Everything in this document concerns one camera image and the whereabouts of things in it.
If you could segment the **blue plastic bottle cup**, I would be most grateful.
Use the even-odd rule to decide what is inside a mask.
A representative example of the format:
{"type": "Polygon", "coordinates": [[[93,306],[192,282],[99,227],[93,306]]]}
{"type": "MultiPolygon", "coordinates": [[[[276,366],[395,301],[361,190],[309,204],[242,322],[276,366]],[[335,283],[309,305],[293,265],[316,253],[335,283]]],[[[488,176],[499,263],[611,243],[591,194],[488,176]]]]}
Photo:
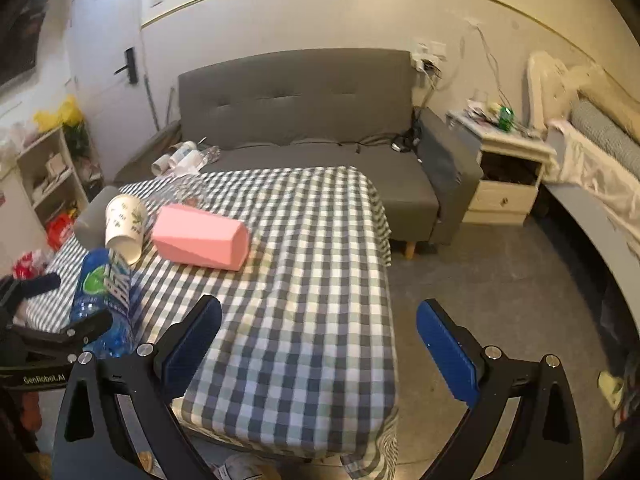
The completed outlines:
{"type": "Polygon", "coordinates": [[[134,335],[130,322],[131,269],[113,249],[93,249],[82,260],[70,322],[76,323],[98,311],[111,313],[111,327],[86,349],[99,359],[120,358],[132,351],[134,335]]]}

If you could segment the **green bottle on nightstand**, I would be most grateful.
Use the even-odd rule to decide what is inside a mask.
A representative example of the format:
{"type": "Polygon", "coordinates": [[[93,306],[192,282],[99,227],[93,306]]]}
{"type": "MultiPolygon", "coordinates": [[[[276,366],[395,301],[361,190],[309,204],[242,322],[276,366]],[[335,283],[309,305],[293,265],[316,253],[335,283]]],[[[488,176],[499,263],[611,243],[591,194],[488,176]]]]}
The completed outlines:
{"type": "Polygon", "coordinates": [[[498,114],[498,128],[504,132],[510,132],[514,124],[514,113],[510,107],[500,107],[498,114]]]}

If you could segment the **bed with white headboard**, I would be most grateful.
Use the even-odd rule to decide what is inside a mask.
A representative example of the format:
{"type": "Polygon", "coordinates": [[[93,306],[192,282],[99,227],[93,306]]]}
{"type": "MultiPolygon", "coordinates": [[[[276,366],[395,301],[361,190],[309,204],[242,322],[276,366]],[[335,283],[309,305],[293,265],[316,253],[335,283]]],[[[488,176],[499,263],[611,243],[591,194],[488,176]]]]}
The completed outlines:
{"type": "Polygon", "coordinates": [[[639,103],[596,64],[566,66],[551,54],[533,53],[526,68],[529,125],[555,149],[544,184],[589,237],[616,281],[631,318],[639,322],[639,174],[620,158],[639,151],[639,103]],[[586,102],[629,141],[617,153],[602,148],[570,122],[586,102]]]}

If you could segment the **grey cylindrical cup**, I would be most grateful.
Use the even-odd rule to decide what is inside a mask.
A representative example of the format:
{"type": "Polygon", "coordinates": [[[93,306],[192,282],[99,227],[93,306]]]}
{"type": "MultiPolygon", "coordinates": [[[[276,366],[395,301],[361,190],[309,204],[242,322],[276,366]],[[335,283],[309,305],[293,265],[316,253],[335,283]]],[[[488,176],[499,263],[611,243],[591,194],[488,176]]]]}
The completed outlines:
{"type": "Polygon", "coordinates": [[[73,232],[82,248],[93,250],[104,247],[106,207],[118,194],[118,188],[106,186],[75,220],[73,232]]]}

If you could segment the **wall socket with plugs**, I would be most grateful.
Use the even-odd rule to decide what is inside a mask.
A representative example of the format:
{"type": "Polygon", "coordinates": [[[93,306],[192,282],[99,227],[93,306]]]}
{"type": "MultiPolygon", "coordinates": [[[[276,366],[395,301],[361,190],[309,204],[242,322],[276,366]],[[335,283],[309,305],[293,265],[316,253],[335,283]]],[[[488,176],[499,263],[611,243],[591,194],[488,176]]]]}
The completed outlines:
{"type": "Polygon", "coordinates": [[[439,73],[447,59],[447,46],[443,42],[418,40],[411,53],[413,68],[419,73],[439,73]]]}

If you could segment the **clear bottle on sofa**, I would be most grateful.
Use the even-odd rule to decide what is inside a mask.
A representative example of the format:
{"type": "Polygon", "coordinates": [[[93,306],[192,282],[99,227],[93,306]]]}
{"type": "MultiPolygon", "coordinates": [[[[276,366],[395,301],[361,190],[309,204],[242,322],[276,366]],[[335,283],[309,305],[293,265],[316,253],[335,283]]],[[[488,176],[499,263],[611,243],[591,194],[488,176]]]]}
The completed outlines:
{"type": "Polygon", "coordinates": [[[198,152],[200,153],[200,156],[201,156],[201,161],[200,161],[201,166],[207,166],[207,165],[213,164],[218,159],[220,159],[220,156],[221,156],[220,147],[217,145],[202,146],[198,152]]]}

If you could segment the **grey sofa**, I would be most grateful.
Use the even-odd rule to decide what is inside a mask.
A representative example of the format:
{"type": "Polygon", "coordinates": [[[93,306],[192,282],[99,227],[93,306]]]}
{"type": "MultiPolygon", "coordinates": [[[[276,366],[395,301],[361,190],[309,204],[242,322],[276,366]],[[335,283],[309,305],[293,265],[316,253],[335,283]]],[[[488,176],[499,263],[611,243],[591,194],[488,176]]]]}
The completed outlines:
{"type": "Polygon", "coordinates": [[[429,108],[401,50],[314,49],[237,58],[178,78],[180,116],[115,182],[149,179],[179,141],[220,147],[210,171],[352,166],[375,186],[390,234],[447,245],[482,178],[475,157],[429,108]]]}

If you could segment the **pink hexagonal cup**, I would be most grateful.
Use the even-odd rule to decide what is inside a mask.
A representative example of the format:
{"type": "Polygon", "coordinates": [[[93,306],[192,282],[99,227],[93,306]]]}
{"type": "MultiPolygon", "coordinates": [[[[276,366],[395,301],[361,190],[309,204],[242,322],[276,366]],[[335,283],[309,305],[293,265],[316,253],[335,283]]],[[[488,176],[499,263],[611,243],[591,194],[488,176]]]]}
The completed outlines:
{"type": "Polygon", "coordinates": [[[239,220],[183,204],[160,208],[151,240],[171,262],[239,271],[250,251],[250,233],[239,220]]]}

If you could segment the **white paper cup green print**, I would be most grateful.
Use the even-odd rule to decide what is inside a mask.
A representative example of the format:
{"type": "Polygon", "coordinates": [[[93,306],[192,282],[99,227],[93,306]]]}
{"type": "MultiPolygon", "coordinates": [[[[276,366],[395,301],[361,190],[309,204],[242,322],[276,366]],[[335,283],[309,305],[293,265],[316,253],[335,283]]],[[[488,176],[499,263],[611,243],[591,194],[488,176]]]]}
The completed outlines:
{"type": "Polygon", "coordinates": [[[148,213],[140,198],[119,194],[105,209],[105,247],[118,252],[130,266],[141,257],[148,213]]]}

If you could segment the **white shelf unit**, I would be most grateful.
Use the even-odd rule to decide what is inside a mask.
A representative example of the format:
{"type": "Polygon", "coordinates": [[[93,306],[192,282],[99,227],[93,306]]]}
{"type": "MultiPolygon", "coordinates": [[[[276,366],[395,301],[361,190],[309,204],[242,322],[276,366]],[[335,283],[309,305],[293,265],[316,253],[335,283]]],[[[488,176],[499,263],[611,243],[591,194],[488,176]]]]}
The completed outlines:
{"type": "Polygon", "coordinates": [[[43,133],[16,162],[32,212],[43,226],[63,210],[81,212],[88,206],[61,127],[43,133]]]}

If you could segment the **red gift bag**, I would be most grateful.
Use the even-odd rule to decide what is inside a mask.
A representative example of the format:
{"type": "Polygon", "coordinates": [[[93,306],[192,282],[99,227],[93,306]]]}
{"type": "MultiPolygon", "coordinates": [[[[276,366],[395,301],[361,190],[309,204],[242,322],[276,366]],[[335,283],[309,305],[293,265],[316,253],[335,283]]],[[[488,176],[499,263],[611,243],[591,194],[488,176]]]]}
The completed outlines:
{"type": "Polygon", "coordinates": [[[46,225],[47,243],[57,252],[73,235],[73,218],[67,212],[60,212],[46,225]]]}

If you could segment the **black range hood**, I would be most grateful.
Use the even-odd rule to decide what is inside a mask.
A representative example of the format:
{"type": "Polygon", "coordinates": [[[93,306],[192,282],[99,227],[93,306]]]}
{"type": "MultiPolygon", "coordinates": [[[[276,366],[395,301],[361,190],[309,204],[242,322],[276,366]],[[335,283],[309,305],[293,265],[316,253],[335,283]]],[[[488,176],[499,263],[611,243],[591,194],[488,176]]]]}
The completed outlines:
{"type": "Polygon", "coordinates": [[[49,0],[29,0],[1,43],[1,88],[30,75],[37,65],[37,51],[49,0]]]}

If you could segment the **white door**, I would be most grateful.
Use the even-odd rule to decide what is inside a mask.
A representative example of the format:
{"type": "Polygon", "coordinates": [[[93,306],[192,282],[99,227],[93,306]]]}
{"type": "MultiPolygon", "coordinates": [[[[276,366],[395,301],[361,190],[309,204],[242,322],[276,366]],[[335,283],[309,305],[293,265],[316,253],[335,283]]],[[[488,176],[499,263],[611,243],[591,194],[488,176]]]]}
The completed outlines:
{"type": "Polygon", "coordinates": [[[77,103],[105,180],[114,180],[156,133],[141,38],[140,0],[70,0],[67,49],[77,103]],[[125,73],[124,52],[134,47],[139,82],[125,73]]]}

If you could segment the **yellow plastic bag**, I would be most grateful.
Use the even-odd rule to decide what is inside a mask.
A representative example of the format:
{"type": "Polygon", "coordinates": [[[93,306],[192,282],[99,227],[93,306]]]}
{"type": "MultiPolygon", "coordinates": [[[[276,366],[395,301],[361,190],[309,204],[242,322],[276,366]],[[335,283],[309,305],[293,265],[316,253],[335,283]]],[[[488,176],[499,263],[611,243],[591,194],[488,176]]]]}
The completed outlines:
{"type": "Polygon", "coordinates": [[[66,96],[57,110],[54,112],[37,110],[32,116],[32,120],[38,127],[38,131],[45,133],[62,125],[75,127],[84,121],[84,115],[81,113],[76,98],[70,94],[66,96]]]}

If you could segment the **white bedside table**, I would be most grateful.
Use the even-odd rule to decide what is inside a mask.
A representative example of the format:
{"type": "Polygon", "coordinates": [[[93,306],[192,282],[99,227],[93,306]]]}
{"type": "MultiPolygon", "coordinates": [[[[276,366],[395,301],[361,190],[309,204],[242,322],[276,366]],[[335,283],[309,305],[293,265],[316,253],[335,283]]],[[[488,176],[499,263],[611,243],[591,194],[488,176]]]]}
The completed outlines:
{"type": "Polygon", "coordinates": [[[504,132],[450,110],[447,124],[475,156],[483,171],[463,221],[520,226],[532,211],[544,173],[556,151],[517,131],[504,132]]]}

